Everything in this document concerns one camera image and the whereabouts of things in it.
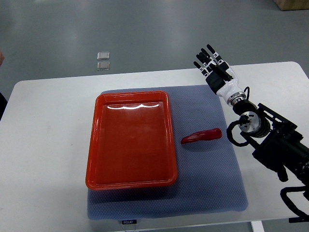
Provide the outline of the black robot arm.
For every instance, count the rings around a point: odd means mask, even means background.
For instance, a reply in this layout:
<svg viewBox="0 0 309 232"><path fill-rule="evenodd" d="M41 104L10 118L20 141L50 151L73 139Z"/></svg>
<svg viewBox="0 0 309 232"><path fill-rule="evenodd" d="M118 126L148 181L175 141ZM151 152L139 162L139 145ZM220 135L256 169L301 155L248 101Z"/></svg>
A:
<svg viewBox="0 0 309 232"><path fill-rule="evenodd" d="M301 143L303 135L296 124L259 103L254 105L243 92L230 94L227 103L239 115L226 130L228 140L238 146L251 145L253 157L288 180L290 170L305 186L309 184L309 149Z"/></svg>

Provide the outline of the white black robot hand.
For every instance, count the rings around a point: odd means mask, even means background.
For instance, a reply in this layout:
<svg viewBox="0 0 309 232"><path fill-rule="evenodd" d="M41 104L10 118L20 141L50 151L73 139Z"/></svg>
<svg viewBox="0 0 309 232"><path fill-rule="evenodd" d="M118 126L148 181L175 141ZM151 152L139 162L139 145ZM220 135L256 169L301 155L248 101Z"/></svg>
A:
<svg viewBox="0 0 309 232"><path fill-rule="evenodd" d="M237 75L210 44L207 44L207 49L201 48L196 58L198 62L195 61L194 65L214 94L222 97L229 106L246 99Z"/></svg>

